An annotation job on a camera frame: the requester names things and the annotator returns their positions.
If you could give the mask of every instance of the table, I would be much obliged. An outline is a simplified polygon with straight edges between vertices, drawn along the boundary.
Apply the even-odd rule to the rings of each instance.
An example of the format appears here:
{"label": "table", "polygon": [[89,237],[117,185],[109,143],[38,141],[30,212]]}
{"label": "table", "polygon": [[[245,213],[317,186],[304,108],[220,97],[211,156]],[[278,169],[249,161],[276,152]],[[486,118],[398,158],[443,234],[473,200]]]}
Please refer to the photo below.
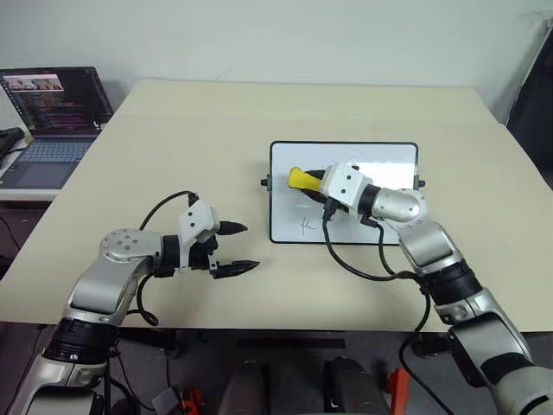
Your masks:
{"label": "table", "polygon": [[[163,327],[413,329],[411,282],[367,282],[322,246],[274,245],[259,180],[275,140],[413,141],[433,218],[521,330],[552,330],[553,194],[503,125],[466,88],[293,86],[143,80],[45,213],[0,282],[0,320],[54,323],[111,230],[137,227],[163,197],[197,191],[250,230],[219,237],[219,259],[256,259],[244,276],[194,271],[154,280],[144,304]],[[149,229],[174,233],[184,201]],[[374,247],[345,260],[383,272]],[[407,267],[397,247],[386,256]],[[125,320],[144,326],[139,316]],[[445,326],[435,313],[428,331]]]}

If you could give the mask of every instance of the floor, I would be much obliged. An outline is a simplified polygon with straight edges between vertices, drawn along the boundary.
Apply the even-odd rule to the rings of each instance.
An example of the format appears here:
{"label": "floor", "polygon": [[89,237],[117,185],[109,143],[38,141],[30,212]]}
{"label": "floor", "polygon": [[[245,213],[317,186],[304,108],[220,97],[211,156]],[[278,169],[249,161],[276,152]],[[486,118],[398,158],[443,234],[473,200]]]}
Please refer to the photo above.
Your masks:
{"label": "floor", "polygon": [[14,258],[27,237],[33,232],[38,221],[46,211],[42,206],[11,206],[0,204],[0,256]]}
{"label": "floor", "polygon": [[[52,327],[43,330],[40,346],[47,342]],[[0,413],[5,411],[20,379],[37,335],[35,325],[0,324]],[[204,413],[214,414],[226,382],[243,361],[255,360],[270,366],[271,413],[284,415],[322,412],[322,367],[325,360],[339,355],[354,358],[378,380],[382,374],[399,366],[397,349],[405,338],[394,332],[287,332],[247,330],[179,330],[184,353],[169,359],[169,378],[173,386],[200,387],[207,404]],[[252,339],[342,339],[344,348],[267,348],[248,347]],[[553,334],[527,337],[535,363],[553,368]],[[151,400],[167,387],[165,353],[161,349],[122,342],[119,346],[130,383],[139,398]],[[459,414],[494,413],[493,403],[485,389],[468,386],[448,355],[419,359],[411,352],[408,362],[432,389]],[[117,361],[111,364],[112,376],[124,382]],[[121,399],[116,389],[112,402]],[[153,413],[143,410],[142,413]],[[441,413],[424,390],[410,385],[410,415]]]}

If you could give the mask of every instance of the black cable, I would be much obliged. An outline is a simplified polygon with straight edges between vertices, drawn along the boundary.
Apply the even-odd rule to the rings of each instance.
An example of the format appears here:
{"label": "black cable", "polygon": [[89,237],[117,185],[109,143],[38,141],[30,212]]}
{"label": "black cable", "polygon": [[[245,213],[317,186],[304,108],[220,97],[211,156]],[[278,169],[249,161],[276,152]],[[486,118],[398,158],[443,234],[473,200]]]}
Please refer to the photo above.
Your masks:
{"label": "black cable", "polygon": [[17,249],[19,251],[21,251],[21,245],[19,245],[19,242],[17,242],[17,239],[16,237],[14,236],[14,234],[11,232],[11,227],[10,227],[10,224],[6,221],[6,219],[4,219],[3,217],[0,216],[0,221],[3,222],[3,224],[8,228],[8,233],[10,234],[10,237],[11,237],[11,240],[14,242],[14,244],[17,246]]}
{"label": "black cable", "polygon": [[127,376],[127,372],[124,370],[124,365],[123,365],[123,359],[121,359],[121,353],[119,352],[119,349],[118,347],[116,346],[115,347],[115,356],[118,358],[118,361],[119,361],[119,365],[121,366],[121,372],[123,373],[123,377],[124,377],[124,381],[125,383],[127,384],[127,387],[129,388],[129,392],[130,394],[133,396],[133,398],[137,401],[137,403],[144,409],[148,410],[148,411],[155,411],[156,409],[155,408],[152,408],[150,406],[147,406],[146,404],[144,404],[137,396],[137,394],[135,393],[135,391],[132,390],[132,387],[130,386],[130,382],[129,382],[129,377]]}
{"label": "black cable", "polygon": [[36,355],[36,346],[38,345],[38,339],[41,338],[42,331],[46,328],[46,324],[39,324],[36,329],[38,333],[36,333],[35,341],[33,342],[33,348],[31,351],[31,356],[29,356],[29,359],[27,360],[27,364],[25,365],[25,368],[23,369],[23,373],[21,375],[21,378],[19,378],[19,381],[17,382],[16,391],[14,392],[13,396],[11,397],[10,402],[8,403],[8,406],[6,406],[6,411],[4,412],[4,415],[7,415],[10,411],[10,408],[12,405],[14,405],[14,401],[16,400],[17,393],[19,392],[19,388],[21,387],[23,381],[25,380],[25,374],[27,374],[27,371],[31,367],[31,364],[34,361],[35,355]]}
{"label": "black cable", "polygon": [[428,395],[430,395],[430,397],[447,413],[447,414],[450,414],[452,415],[453,412],[448,408],[448,406],[446,404],[443,403],[443,401],[438,397],[438,395],[436,395],[434,393],[434,391],[432,391],[432,389],[430,389],[428,387],[428,385],[426,385],[423,380],[421,380],[421,378],[419,378],[415,372],[413,372],[413,370],[409,367],[409,365],[407,364],[407,361],[405,360],[405,357],[404,357],[404,353],[405,353],[405,349],[411,344],[411,342],[413,341],[413,339],[415,339],[415,337],[418,335],[418,332],[421,331],[421,329],[424,327],[424,324],[426,324],[426,322],[428,321],[429,319],[429,315],[430,315],[430,295],[428,293],[424,294],[424,299],[425,299],[425,302],[426,302],[426,305],[424,307],[424,315],[423,315],[423,318],[421,319],[421,321],[418,323],[418,325],[416,326],[415,328],[415,333],[413,333],[412,335],[410,335],[407,340],[405,340],[405,342],[401,345],[401,347],[399,348],[399,352],[398,352],[398,356],[399,356],[399,361],[401,362],[402,366],[404,367],[404,369],[407,371],[407,373],[410,375],[411,378],[413,378],[416,383],[418,383],[420,386],[423,387],[423,389],[426,391],[426,393]]}
{"label": "black cable", "polygon": [[171,388],[171,376],[169,373],[169,358],[165,356],[165,380],[167,381],[167,387]]}
{"label": "black cable", "polygon": [[157,212],[157,210],[161,206],[163,206],[168,201],[172,201],[173,199],[175,199],[179,196],[183,196],[183,195],[196,195],[196,193],[191,192],[190,190],[182,190],[181,192],[177,192],[177,193],[172,194],[171,196],[167,196],[165,199],[163,199],[158,204],[156,204],[152,210],[149,211],[149,214],[146,215],[146,217],[144,218],[144,220],[142,221],[142,223],[140,224],[140,227],[138,229],[143,231],[144,228],[146,227],[146,225],[148,224],[149,220],[154,215],[154,213]]}
{"label": "black cable", "polygon": [[25,150],[25,149],[26,149],[26,147],[22,147],[22,148],[20,148],[20,149],[10,150],[10,151],[8,151],[8,152],[6,152],[6,153],[3,153],[3,156],[7,156],[8,154],[11,154],[11,153],[17,153],[18,151],[23,151],[23,150]]}
{"label": "black cable", "polygon": [[362,272],[356,268],[353,268],[348,263],[344,262],[342,258],[338,256],[334,248],[332,247],[332,243],[330,242],[330,236],[328,235],[328,215],[326,213],[323,213],[322,218],[322,232],[325,235],[325,245],[327,246],[328,252],[330,253],[330,256],[340,265],[342,268],[350,271],[352,274],[357,275],[358,277],[368,279],[370,281],[392,281],[396,278],[401,279],[412,279],[414,278],[415,274],[410,271],[400,271],[397,273],[393,273],[390,276],[387,277],[377,277],[375,275],[367,274],[366,272]]}
{"label": "black cable", "polygon": [[384,256],[384,228],[382,225],[380,225],[378,222],[374,222],[374,227],[376,227],[380,233],[378,236],[378,255],[380,257],[380,262],[382,263],[382,266],[388,272],[390,275],[394,275],[395,272],[390,268],[388,265],[388,261],[386,261],[386,257]]}
{"label": "black cable", "polygon": [[150,326],[158,325],[159,320],[157,319],[157,317],[154,314],[152,314],[149,311],[144,309],[144,304],[143,304],[143,301],[142,301],[142,294],[143,294],[143,291],[144,291],[144,286],[146,285],[148,280],[150,278],[152,278],[153,276],[154,276],[154,273],[149,272],[148,274],[146,274],[146,276],[144,278],[142,278],[142,281],[140,281],[140,284],[138,285],[138,290],[137,290],[137,307],[138,307],[138,309],[127,311],[127,316],[129,314],[140,314],[142,316],[142,318],[146,321],[146,323],[149,324]]}
{"label": "black cable", "polygon": [[105,360],[104,371],[104,415],[111,415],[111,376],[109,358]]}
{"label": "black cable", "polygon": [[[374,277],[373,275],[365,274],[364,272],[356,270],[355,268],[353,268],[349,264],[346,264],[340,257],[338,257],[336,252],[334,252],[334,249],[332,248],[332,244],[330,244],[330,240],[329,240],[329,237],[328,237],[327,222],[328,222],[328,219],[331,216],[331,212],[332,212],[332,206],[330,206],[330,203],[331,202],[329,202],[327,205],[325,205],[325,211],[323,213],[323,220],[322,220],[322,231],[325,234],[325,242],[326,242],[328,251],[330,252],[330,255],[332,255],[332,257],[336,260],[336,262],[338,262],[338,264],[342,265],[344,268],[346,268],[348,271],[352,272],[353,274],[355,274],[359,277],[362,277],[362,278],[370,279],[371,281],[375,281],[375,280],[376,281],[391,281],[392,279],[395,279],[395,278],[401,278],[401,277],[399,277],[399,275],[401,275],[402,272],[394,272],[390,268],[390,266],[388,265],[388,262],[386,261],[386,257],[385,257],[385,253],[384,253],[384,229],[376,221],[373,221],[371,226],[376,227],[379,231],[378,255],[380,257],[380,262],[382,263],[382,266],[386,269],[386,272],[388,272],[390,274],[389,277],[385,277],[385,278],[383,278],[383,277]],[[409,272],[409,271],[403,271],[403,278],[413,279],[415,281],[418,280],[417,275],[415,273]],[[443,401],[423,382],[423,380],[421,380],[421,378],[419,378],[415,374],[415,372],[413,372],[413,370],[409,367],[409,365],[407,364],[407,361],[405,361],[405,358],[404,358],[405,349],[410,345],[410,343],[413,341],[413,339],[417,336],[418,332],[423,329],[424,325],[426,324],[426,322],[429,319],[429,315],[430,315],[430,295],[428,293],[424,294],[424,300],[425,300],[425,306],[424,306],[423,318],[421,318],[421,321],[415,327],[415,332],[412,335],[410,335],[407,338],[407,340],[399,348],[399,352],[398,352],[399,361],[401,362],[402,366],[407,371],[407,373],[420,386],[423,387],[423,389],[430,395],[430,397],[439,406],[441,406],[442,409],[447,414],[453,414],[453,412],[451,412],[451,410],[443,403]]]}
{"label": "black cable", "polygon": [[124,385],[117,380],[110,378],[110,383],[114,385],[121,393],[124,395],[125,399],[127,399],[130,404],[132,405],[132,415],[138,415],[139,409],[138,409],[138,402],[136,399],[132,397],[132,395],[129,392],[129,389],[124,387]]}

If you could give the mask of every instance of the white wall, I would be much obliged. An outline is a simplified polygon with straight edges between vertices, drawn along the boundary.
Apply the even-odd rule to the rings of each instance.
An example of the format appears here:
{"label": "white wall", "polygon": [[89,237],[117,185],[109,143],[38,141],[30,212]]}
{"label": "white wall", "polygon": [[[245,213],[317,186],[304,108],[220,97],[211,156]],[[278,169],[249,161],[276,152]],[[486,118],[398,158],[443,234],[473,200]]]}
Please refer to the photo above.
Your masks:
{"label": "white wall", "polygon": [[[0,0],[0,67],[142,77],[473,86],[504,121],[553,0]],[[13,119],[0,103],[0,119]]]}

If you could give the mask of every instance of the silver robot arm segment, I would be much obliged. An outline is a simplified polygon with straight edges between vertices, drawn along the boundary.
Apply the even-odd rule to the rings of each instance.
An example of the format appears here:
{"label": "silver robot arm segment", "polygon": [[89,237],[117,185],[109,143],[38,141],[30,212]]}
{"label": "silver robot arm segment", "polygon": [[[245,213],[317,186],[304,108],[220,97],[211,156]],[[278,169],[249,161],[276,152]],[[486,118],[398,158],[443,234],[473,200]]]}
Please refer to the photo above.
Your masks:
{"label": "silver robot arm segment", "polygon": [[321,192],[354,218],[384,220],[397,231],[417,282],[432,296],[442,321],[452,326],[448,341],[457,365],[470,385],[490,390],[499,413],[551,410],[553,371],[533,366],[524,337],[480,285],[449,235],[430,219],[420,192],[379,188],[350,164],[330,166]]}
{"label": "silver robot arm segment", "polygon": [[[42,396],[46,386],[67,391],[90,389],[100,382],[109,349],[117,339],[117,327],[144,275],[164,278],[173,276],[175,270],[202,269],[214,278],[224,278],[257,266],[258,262],[246,260],[220,265],[215,258],[215,234],[244,230],[247,228],[241,224],[219,221],[215,210],[194,196],[179,219],[177,235],[135,229],[107,234],[100,242],[98,257],[73,287],[49,344],[35,357],[8,414],[59,415],[60,408],[54,407],[52,412],[48,409],[52,400]],[[90,407],[91,396],[67,396],[68,406]]]}

